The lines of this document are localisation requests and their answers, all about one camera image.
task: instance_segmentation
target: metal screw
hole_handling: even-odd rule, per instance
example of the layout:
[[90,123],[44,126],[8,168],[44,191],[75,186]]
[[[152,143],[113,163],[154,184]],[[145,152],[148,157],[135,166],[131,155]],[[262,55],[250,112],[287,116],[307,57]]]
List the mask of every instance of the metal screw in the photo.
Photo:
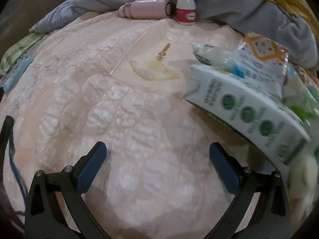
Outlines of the metal screw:
[[246,166],[246,167],[244,167],[244,171],[247,173],[251,173],[251,168]]
[[41,174],[42,174],[42,171],[41,171],[41,170],[38,170],[38,171],[35,172],[35,175],[36,175],[36,176],[40,176]]
[[72,166],[68,165],[68,166],[64,167],[64,171],[65,172],[71,172],[72,171]]

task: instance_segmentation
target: white bottle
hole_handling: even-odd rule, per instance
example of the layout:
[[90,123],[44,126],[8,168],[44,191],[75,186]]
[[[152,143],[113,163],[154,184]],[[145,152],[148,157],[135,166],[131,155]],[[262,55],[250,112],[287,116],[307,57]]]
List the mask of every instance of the white bottle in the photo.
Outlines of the white bottle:
[[183,25],[195,24],[196,5],[194,0],[177,0],[177,22]]

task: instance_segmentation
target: blue cloth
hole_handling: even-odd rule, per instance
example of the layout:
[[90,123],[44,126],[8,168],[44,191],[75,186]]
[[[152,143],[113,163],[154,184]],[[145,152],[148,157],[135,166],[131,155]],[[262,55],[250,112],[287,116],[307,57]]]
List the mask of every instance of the blue cloth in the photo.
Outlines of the blue cloth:
[[[51,32],[89,11],[118,10],[131,1],[135,0],[67,0],[39,21],[35,32]],[[293,63],[304,68],[318,66],[319,53],[311,28],[301,17],[287,14],[280,5],[265,0],[195,0],[195,3],[197,21],[223,22],[242,33],[252,31],[285,46]]]
[[21,63],[18,65],[17,70],[3,85],[4,93],[11,91],[11,89],[15,87],[24,71],[28,68],[29,64],[33,62],[33,59],[34,57],[30,56],[21,61]]

